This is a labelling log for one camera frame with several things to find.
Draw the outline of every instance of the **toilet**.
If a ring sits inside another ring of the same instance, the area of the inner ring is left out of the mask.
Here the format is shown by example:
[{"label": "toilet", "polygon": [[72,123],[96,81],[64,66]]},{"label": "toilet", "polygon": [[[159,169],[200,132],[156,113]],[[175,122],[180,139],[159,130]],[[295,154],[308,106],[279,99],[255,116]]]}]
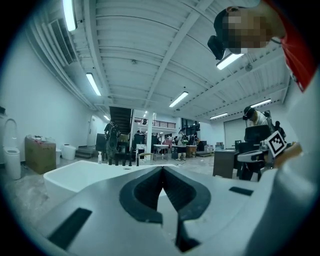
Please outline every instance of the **toilet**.
[{"label": "toilet", "polygon": [[17,123],[10,118],[4,125],[2,147],[6,173],[14,180],[21,178],[20,151],[18,149],[17,135]]}]

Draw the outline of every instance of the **railing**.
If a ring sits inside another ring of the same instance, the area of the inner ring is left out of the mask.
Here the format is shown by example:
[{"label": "railing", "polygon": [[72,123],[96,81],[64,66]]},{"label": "railing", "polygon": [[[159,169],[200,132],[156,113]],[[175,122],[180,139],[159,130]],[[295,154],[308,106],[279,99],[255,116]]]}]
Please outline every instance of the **railing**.
[{"label": "railing", "polygon": [[[147,118],[135,117],[134,118],[134,122],[138,123],[140,125],[148,125],[148,119]],[[176,128],[176,123],[152,120],[152,126],[175,129]]]}]

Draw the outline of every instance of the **white ceiling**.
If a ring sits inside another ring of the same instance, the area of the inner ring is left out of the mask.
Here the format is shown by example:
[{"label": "white ceiling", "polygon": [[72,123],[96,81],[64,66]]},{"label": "white ceiling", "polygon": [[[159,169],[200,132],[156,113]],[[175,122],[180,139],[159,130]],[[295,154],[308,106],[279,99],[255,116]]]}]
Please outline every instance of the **white ceiling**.
[{"label": "white ceiling", "polygon": [[[281,104],[289,82],[283,50],[271,42],[223,70],[207,46],[213,21],[227,6],[256,0],[74,0],[77,29],[70,32],[74,63],[64,70],[94,104],[148,110],[209,121],[271,98]],[[63,19],[62,0],[51,0],[46,21]],[[251,64],[253,69],[246,71]],[[93,73],[102,96],[85,73]],[[189,95],[169,108],[183,91]]]}]

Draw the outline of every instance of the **doorway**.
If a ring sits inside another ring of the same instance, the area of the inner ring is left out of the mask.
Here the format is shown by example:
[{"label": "doorway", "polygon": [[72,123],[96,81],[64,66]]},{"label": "doorway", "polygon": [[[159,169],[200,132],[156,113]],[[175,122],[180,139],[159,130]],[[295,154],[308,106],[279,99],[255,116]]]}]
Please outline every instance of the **doorway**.
[{"label": "doorway", "polygon": [[91,116],[89,131],[88,131],[88,139],[87,146],[95,146],[97,138],[97,118],[95,116]]}]

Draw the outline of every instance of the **white bathtub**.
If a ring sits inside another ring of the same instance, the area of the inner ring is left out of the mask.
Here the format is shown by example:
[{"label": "white bathtub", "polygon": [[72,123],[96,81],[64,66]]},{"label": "white bathtub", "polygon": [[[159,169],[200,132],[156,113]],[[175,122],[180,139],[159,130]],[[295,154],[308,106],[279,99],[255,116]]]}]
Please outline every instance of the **white bathtub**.
[{"label": "white bathtub", "polygon": [[129,167],[82,160],[46,172],[43,178],[48,196],[56,206],[93,183],[155,166],[174,167],[175,165],[154,164]]}]

